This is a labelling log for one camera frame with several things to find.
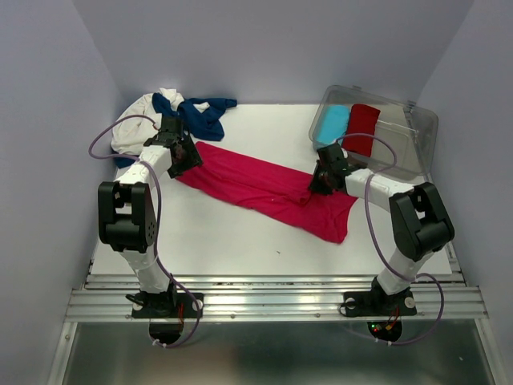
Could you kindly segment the pink t shirt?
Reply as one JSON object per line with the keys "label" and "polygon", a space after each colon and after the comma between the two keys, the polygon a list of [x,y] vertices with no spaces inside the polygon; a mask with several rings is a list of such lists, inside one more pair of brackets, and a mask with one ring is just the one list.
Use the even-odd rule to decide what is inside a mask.
{"label": "pink t shirt", "polygon": [[178,181],[217,200],[264,214],[341,244],[348,234],[354,197],[342,192],[321,195],[309,190],[311,176],[292,168],[198,142],[203,164]]}

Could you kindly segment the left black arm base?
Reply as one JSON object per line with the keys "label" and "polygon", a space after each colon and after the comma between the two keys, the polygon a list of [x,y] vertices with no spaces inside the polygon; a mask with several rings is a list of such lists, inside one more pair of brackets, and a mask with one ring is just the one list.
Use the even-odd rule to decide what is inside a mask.
{"label": "left black arm base", "polygon": [[131,316],[135,319],[178,318],[180,315],[193,319],[197,317],[196,302],[201,305],[204,294],[192,295],[196,300],[186,293],[149,294],[142,291],[127,294],[125,298],[132,304]]}

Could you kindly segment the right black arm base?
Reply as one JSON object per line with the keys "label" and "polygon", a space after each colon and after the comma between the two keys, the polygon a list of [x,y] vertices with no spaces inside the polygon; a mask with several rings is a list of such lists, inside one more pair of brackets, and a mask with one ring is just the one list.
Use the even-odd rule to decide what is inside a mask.
{"label": "right black arm base", "polygon": [[349,318],[415,316],[416,302],[410,290],[399,294],[386,295],[377,291],[352,291],[343,294],[343,302],[339,307],[341,313]]}

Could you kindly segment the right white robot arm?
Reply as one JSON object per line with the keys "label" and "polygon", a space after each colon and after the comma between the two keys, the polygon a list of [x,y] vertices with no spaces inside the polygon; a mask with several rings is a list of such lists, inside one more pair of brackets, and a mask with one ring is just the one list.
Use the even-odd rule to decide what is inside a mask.
{"label": "right white robot arm", "polygon": [[[360,165],[351,165],[339,144],[317,150],[318,160],[309,189],[329,195],[335,191],[364,201],[374,248],[385,268],[376,277],[377,289],[369,304],[386,313],[398,303],[397,294],[408,289],[426,261],[454,239],[454,226],[436,186],[408,184],[390,179]],[[390,214],[395,250],[385,257],[370,218],[370,205]]]}

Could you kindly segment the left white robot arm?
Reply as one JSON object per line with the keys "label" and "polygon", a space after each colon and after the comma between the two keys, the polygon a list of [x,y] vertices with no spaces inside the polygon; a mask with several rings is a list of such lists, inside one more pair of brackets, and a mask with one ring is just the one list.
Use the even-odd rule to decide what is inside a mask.
{"label": "left white robot arm", "polygon": [[202,165],[203,161],[179,117],[163,117],[154,136],[143,142],[138,156],[114,181],[98,187],[99,239],[119,253],[139,281],[139,292],[129,294],[135,318],[166,318],[179,309],[176,284],[162,266],[157,251],[162,203],[160,176],[171,178]]}

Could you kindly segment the rolled cyan t shirt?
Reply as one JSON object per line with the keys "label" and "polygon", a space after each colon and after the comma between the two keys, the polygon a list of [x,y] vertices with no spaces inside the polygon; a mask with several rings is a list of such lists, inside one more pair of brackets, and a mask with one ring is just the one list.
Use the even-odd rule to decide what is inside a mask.
{"label": "rolled cyan t shirt", "polygon": [[314,144],[317,148],[334,143],[345,135],[349,123],[350,109],[343,105],[328,106],[320,122]]}

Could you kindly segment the navy blue t shirt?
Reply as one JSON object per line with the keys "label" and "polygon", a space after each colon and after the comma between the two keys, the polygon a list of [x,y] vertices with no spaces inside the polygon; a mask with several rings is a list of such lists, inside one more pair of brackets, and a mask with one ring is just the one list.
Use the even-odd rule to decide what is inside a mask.
{"label": "navy blue t shirt", "polygon": [[[152,93],[152,104],[157,113],[163,116],[180,117],[188,126],[189,132],[197,139],[207,141],[220,141],[224,138],[224,129],[220,122],[221,116],[230,108],[237,106],[235,99],[227,98],[185,98],[185,107],[178,107],[177,112],[172,112],[171,104],[163,96]],[[210,107],[204,113],[192,111],[192,104],[197,102],[209,102]],[[132,117],[150,118],[143,115],[129,115],[121,118],[121,122]]]}

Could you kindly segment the rolled dark red t shirt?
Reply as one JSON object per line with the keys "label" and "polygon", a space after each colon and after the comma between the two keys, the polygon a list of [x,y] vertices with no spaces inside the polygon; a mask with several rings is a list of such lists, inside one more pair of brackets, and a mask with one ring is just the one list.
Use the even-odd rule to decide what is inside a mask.
{"label": "rolled dark red t shirt", "polygon": [[348,152],[370,157],[373,136],[381,111],[366,104],[351,107],[349,122],[341,146]]}

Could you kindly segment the white t shirt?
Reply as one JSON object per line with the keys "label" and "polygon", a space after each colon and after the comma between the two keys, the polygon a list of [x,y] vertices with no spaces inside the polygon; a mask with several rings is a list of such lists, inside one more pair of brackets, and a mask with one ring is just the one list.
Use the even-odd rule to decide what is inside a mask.
{"label": "white t shirt", "polygon": [[[171,104],[172,112],[177,112],[178,107],[185,107],[185,98],[176,89],[160,88],[157,95],[163,96]],[[117,124],[112,129],[111,148],[118,153],[138,156],[143,149],[143,144],[148,138],[152,138],[158,128],[161,127],[162,113],[157,113],[152,104],[152,93],[145,94],[137,99],[119,117],[142,115],[151,119],[132,117]],[[210,107],[209,102],[197,102],[192,104],[192,111],[200,114]]]}

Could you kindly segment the clear plastic bin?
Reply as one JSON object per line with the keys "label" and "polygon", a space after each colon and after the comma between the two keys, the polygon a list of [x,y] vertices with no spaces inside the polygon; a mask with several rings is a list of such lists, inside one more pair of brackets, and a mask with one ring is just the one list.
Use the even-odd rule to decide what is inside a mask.
{"label": "clear plastic bin", "polygon": [[388,171],[389,175],[399,180],[427,176],[438,130],[436,114],[414,102],[402,103],[364,92],[357,87],[333,85],[327,88],[309,129],[313,148],[319,149],[314,144],[314,138],[327,107],[343,105],[351,110],[357,103],[375,107],[381,114],[375,128],[376,139],[371,156],[361,156],[353,152],[349,154],[355,160],[367,163],[372,169],[378,169],[392,164],[393,153],[386,148],[388,144],[397,156],[397,165]]}

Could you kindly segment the aluminium mounting rail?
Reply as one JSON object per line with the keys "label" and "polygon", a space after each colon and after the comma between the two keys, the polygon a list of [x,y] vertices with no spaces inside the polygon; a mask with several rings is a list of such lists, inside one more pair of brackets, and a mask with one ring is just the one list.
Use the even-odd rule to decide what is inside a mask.
{"label": "aluminium mounting rail", "polygon": [[[204,295],[204,322],[339,321],[338,305],[349,291],[368,290],[370,275],[343,276],[179,276],[192,292]],[[460,273],[423,278],[412,286],[418,309],[415,319],[431,320],[444,294],[443,319],[485,319],[489,312],[477,286]],[[71,293],[67,322],[130,322],[126,294],[138,289],[129,275],[92,274]]]}

